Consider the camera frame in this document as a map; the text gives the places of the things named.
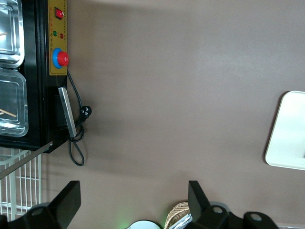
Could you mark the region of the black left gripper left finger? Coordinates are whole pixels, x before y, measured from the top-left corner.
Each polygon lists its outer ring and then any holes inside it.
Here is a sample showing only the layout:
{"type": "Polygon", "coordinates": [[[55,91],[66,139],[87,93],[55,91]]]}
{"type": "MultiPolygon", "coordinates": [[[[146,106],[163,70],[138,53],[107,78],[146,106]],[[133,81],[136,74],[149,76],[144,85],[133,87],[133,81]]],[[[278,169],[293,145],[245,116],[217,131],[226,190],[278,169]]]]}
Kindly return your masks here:
{"type": "Polygon", "coordinates": [[[2,229],[66,229],[81,206],[80,181],[69,182],[50,202],[32,207],[20,218],[0,216],[2,229]]]}

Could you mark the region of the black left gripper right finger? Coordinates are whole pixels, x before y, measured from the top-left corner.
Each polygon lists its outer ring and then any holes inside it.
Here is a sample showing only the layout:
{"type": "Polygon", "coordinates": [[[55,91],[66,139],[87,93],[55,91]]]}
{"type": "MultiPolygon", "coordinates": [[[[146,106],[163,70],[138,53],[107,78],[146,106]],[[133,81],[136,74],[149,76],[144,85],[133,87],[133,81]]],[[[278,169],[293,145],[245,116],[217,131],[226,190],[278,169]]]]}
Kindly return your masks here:
{"type": "Polygon", "coordinates": [[[188,205],[192,222],[189,229],[277,229],[278,226],[266,214],[246,212],[238,217],[225,207],[212,205],[206,197],[198,181],[189,181],[188,205]]]}

